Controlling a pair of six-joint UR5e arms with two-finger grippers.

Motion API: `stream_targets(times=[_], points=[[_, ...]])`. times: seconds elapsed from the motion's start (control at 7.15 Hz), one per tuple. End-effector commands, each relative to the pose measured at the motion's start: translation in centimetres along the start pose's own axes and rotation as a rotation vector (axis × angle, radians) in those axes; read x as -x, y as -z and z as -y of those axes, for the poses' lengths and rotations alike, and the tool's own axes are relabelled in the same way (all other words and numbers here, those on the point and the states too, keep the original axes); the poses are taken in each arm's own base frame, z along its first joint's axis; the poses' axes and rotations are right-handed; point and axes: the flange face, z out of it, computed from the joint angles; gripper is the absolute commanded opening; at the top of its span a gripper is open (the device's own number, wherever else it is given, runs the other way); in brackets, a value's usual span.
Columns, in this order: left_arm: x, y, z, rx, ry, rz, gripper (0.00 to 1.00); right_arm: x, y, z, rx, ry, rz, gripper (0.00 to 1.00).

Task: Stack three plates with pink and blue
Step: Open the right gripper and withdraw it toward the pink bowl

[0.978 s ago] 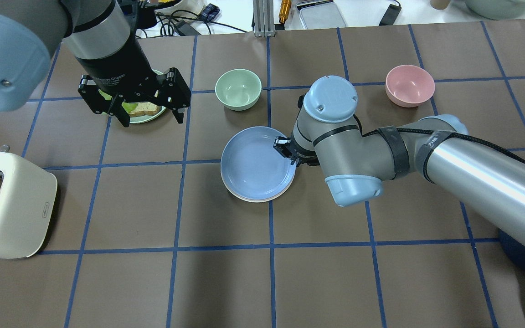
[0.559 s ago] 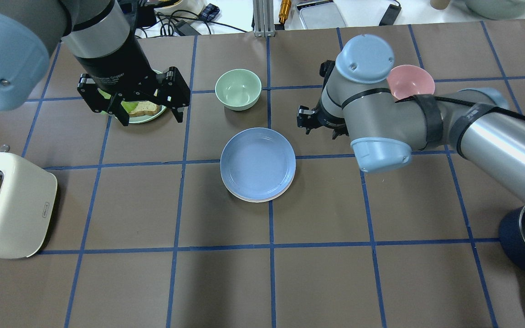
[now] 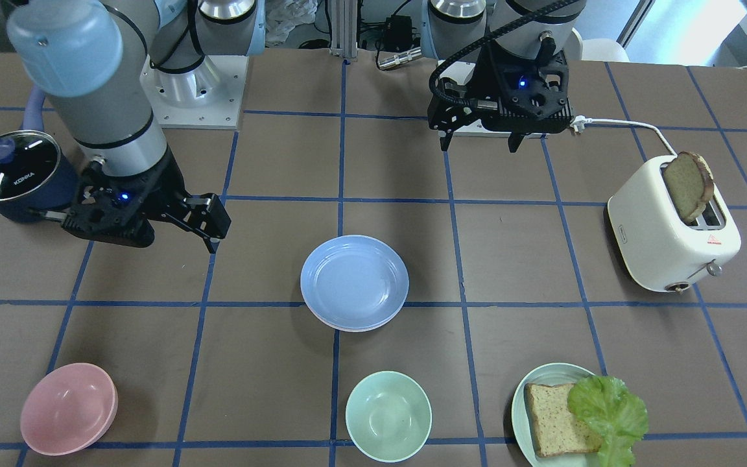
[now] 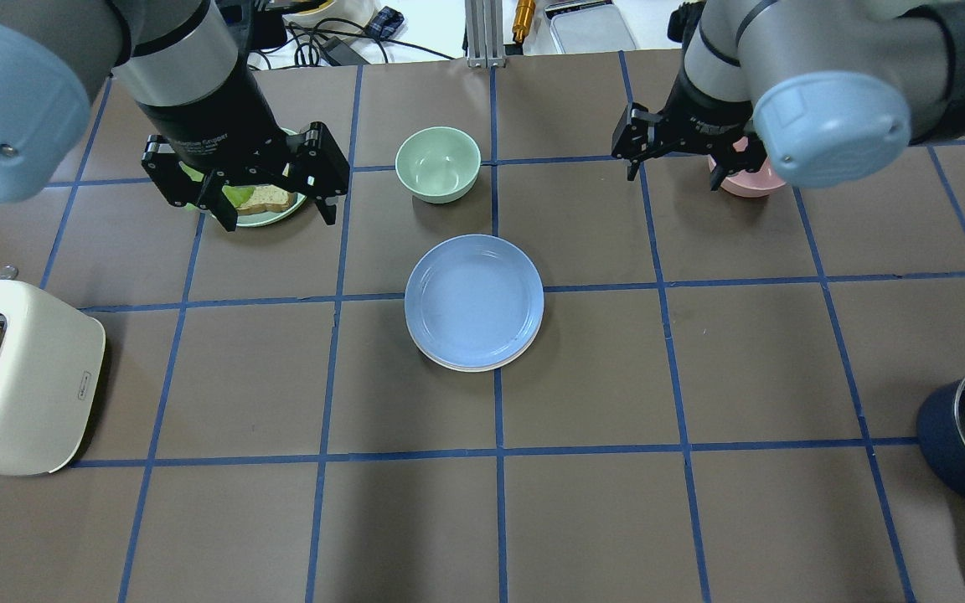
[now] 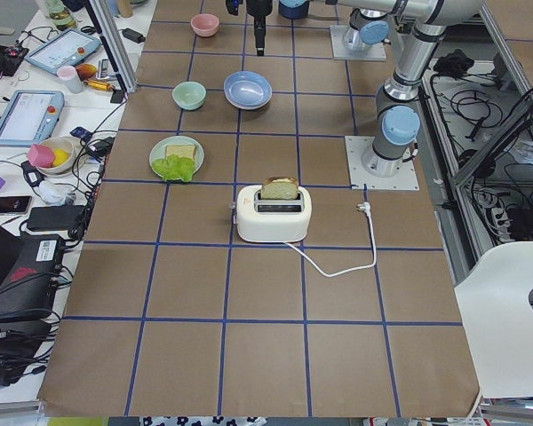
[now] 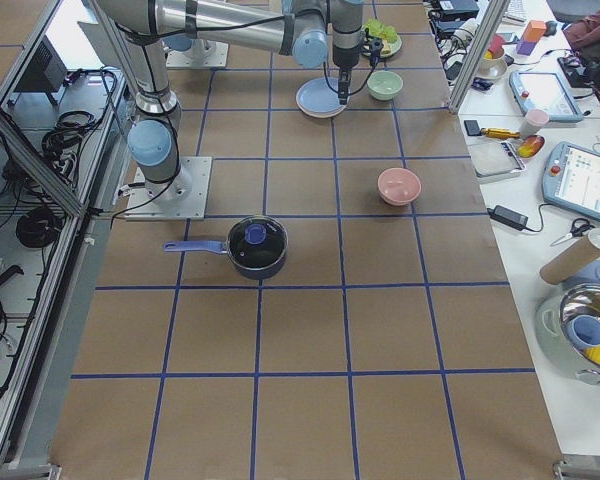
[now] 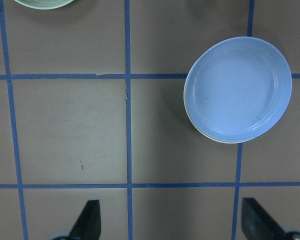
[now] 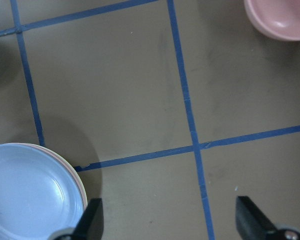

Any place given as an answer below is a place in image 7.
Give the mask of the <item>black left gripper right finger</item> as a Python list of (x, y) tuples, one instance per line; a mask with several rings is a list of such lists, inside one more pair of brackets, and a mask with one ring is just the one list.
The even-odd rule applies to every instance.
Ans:
[(289, 233), (268, 214), (255, 198), (241, 201), (241, 229), (247, 240), (289, 240)]

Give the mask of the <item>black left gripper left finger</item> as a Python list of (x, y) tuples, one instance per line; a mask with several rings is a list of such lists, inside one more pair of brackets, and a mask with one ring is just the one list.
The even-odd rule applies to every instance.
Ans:
[(101, 208), (99, 200), (88, 200), (72, 227), (71, 240), (98, 240), (101, 236)]

